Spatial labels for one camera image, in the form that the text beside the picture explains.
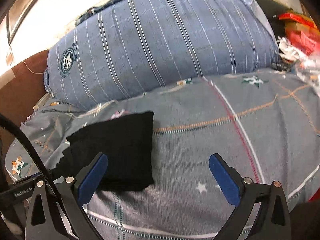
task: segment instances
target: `brown headboard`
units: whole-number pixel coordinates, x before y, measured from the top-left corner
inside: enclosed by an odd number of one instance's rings
[[[33,74],[31,71],[44,72],[48,53],[49,50],[41,51],[0,76],[0,113],[19,127],[33,113],[33,106],[45,94],[43,74]],[[4,159],[14,137],[0,128],[0,139]]]

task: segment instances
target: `white wall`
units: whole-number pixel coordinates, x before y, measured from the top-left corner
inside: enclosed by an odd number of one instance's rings
[[[15,63],[51,48],[68,32],[77,16],[100,1],[102,0],[38,0],[12,41]],[[301,11],[299,0],[286,1],[293,9]],[[8,49],[4,20],[0,25],[0,75],[9,68],[5,63]]]

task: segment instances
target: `white line on sheet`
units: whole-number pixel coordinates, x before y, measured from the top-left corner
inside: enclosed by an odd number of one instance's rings
[[[102,215],[99,215],[95,212],[92,212],[90,210],[84,209],[84,211],[88,215],[92,215],[98,219],[104,220],[106,222],[112,223],[116,225],[116,221],[113,219],[104,217]],[[210,234],[204,234],[204,235],[193,235],[193,236],[182,236],[182,235],[174,235],[169,232],[161,231],[161,230],[154,230],[154,229],[149,229],[149,228],[140,228],[140,227],[135,227],[135,226],[129,226],[126,224],[122,224],[123,228],[127,230],[132,230],[132,231],[138,231],[138,232],[143,232],[143,233],[148,233],[148,234],[156,234],[156,235],[165,235],[165,236],[175,236],[175,237],[181,237],[181,238],[194,238],[194,239],[201,239],[201,238],[210,238],[210,237],[215,237],[218,233],[210,233]]]
[[[297,187],[294,191],[292,191],[289,195],[288,195],[288,199],[291,198],[294,194],[296,194],[299,190],[301,190],[303,188],[303,186],[306,184],[306,182],[311,179],[311,177],[318,171],[320,164],[315,168],[315,170],[313,172],[311,172],[311,174],[306,177],[306,179],[302,182],[302,184]]]
[[[253,155],[253,157],[254,157],[254,159],[255,159],[255,161],[256,161],[257,168],[258,168],[258,170],[259,170],[262,183],[265,184],[266,181],[265,181],[265,179],[264,179],[264,176],[263,176],[263,173],[262,173],[262,169],[261,169],[261,166],[260,166],[260,163],[259,163],[257,154],[256,154],[256,152],[255,152],[255,150],[254,150],[254,148],[253,148],[253,146],[252,146],[252,143],[251,143],[251,141],[250,141],[250,139],[249,139],[249,136],[247,135],[244,127],[242,126],[242,123],[240,122],[240,120],[239,120],[236,112],[233,110],[232,106],[230,105],[230,103],[228,102],[228,100],[226,99],[226,97],[224,96],[224,94],[220,91],[220,89],[219,89],[215,84],[213,84],[212,81],[211,81],[211,85],[214,86],[215,89],[216,89],[216,90],[219,92],[219,94],[222,96],[223,100],[224,100],[224,101],[226,102],[226,104],[228,105],[228,107],[229,107],[229,109],[231,110],[233,116],[235,117],[238,125],[240,126],[240,129],[242,130],[242,133],[244,134],[244,136],[245,136],[245,138],[246,138],[246,140],[247,140],[247,142],[248,142],[248,145],[249,145],[249,147],[250,147],[250,149],[251,149],[252,155]]]

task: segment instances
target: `metal screw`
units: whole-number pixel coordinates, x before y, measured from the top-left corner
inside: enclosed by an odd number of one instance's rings
[[[274,183],[273,183],[276,187],[281,187],[281,183],[279,182],[279,181],[275,181]]]
[[[74,177],[70,176],[66,178],[66,183],[71,183],[74,181]]]
[[[42,187],[44,184],[43,180],[37,182],[37,187]]]
[[[243,180],[244,180],[244,183],[246,183],[246,184],[252,183],[252,179],[250,179],[249,177],[245,177]]]

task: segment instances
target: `thin wire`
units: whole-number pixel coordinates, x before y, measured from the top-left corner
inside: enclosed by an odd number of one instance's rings
[[[33,72],[23,60],[22,60],[22,62],[26,65],[27,69],[28,69],[31,73],[33,73],[33,74],[44,74],[44,72],[42,72],[42,73]]]

